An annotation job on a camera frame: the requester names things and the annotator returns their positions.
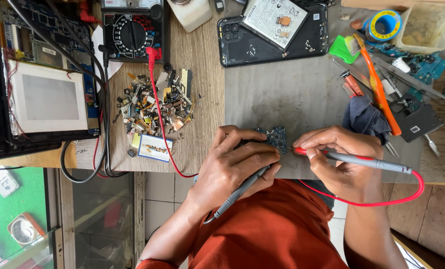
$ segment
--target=white bottle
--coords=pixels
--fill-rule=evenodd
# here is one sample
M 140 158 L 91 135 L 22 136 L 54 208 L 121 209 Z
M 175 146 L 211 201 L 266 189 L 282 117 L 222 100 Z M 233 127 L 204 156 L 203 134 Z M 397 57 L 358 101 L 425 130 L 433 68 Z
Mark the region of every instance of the white bottle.
M 186 32 L 192 32 L 213 17 L 208 0 L 167 0 Z

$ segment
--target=circuit board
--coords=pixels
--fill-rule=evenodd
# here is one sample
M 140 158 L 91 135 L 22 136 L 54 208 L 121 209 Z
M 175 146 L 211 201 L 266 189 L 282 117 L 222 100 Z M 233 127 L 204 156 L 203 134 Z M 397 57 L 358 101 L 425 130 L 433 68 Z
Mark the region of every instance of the circuit board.
M 285 136 L 284 127 L 274 127 L 272 131 L 265 131 L 261 128 L 255 128 L 253 130 L 267 135 L 267 140 L 262 143 L 269 144 L 277 148 L 279 150 L 279 154 L 287 155 L 287 138 Z
M 92 60 L 88 53 L 84 51 L 76 40 L 70 37 L 68 30 L 52 10 L 28 0 L 19 0 L 18 3 L 23 7 L 25 15 L 28 18 L 32 18 L 35 24 L 47 36 L 56 41 L 84 68 L 92 72 L 94 71 Z M 90 47 L 88 27 L 79 21 L 69 18 L 67 18 L 67 22 L 78 37 Z M 1 46 L 6 46 L 4 50 L 12 53 L 11 58 L 53 68 L 80 71 L 62 54 L 47 44 L 42 37 L 34 33 L 11 6 L 4 1 L 0 1 L 0 24 L 3 26 L 0 28 L 0 40 L 5 42 Z M 83 84 L 88 116 L 88 133 L 96 135 L 100 133 L 100 129 L 98 110 L 95 106 L 94 81 L 91 76 L 83 74 Z
M 389 43 L 376 44 L 369 51 L 379 52 L 395 59 L 403 57 L 405 63 L 410 67 L 409 75 L 427 85 L 431 85 L 433 79 L 440 78 L 441 73 L 445 70 L 445 60 L 440 58 L 440 52 L 413 55 Z

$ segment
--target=left hand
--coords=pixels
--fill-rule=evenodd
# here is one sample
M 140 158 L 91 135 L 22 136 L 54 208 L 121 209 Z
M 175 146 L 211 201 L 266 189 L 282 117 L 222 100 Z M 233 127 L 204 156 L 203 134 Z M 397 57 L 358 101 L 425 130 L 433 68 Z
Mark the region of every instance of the left hand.
M 234 125 L 217 129 L 213 144 L 199 171 L 198 181 L 188 192 L 190 199 L 202 211 L 219 207 L 250 175 L 264 166 L 271 165 L 240 197 L 248 197 L 272 186 L 281 165 L 278 150 L 268 144 L 250 142 L 234 149 L 244 140 L 265 141 L 265 134 L 254 130 L 239 129 Z

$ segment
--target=solder wire spool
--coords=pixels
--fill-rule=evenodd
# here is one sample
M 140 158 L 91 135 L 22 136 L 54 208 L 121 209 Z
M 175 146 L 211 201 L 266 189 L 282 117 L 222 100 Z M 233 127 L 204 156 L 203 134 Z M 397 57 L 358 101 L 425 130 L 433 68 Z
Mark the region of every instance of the solder wire spool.
M 387 9 L 378 12 L 363 26 L 367 43 L 374 45 L 394 38 L 400 31 L 401 25 L 402 18 L 396 11 Z

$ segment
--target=smartphone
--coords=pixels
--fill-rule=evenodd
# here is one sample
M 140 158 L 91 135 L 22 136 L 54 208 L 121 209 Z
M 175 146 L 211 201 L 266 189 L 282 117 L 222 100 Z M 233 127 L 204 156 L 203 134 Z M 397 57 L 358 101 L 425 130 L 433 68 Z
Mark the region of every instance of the smartphone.
M 220 19 L 217 28 L 219 59 L 222 67 L 238 67 L 325 55 L 329 50 L 327 5 L 317 4 L 304 7 L 304 9 L 309 11 L 309 16 L 285 52 L 242 26 L 241 16 Z

